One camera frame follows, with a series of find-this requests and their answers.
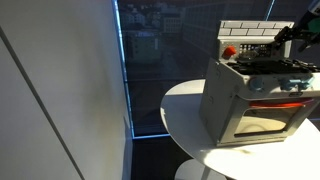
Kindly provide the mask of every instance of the round white table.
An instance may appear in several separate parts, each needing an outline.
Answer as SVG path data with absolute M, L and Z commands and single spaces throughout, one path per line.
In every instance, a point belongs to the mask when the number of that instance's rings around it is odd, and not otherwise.
M 162 99 L 162 121 L 186 153 L 237 180 L 320 179 L 320 132 L 308 119 L 284 142 L 216 147 L 199 117 L 204 82 L 178 84 Z

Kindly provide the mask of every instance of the white wall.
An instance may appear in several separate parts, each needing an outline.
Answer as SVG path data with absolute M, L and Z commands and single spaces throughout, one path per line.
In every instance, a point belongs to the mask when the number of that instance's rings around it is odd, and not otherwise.
M 0 25 L 84 177 L 129 179 L 111 0 L 1 0 Z
M 0 40 L 0 179 L 80 179 Z

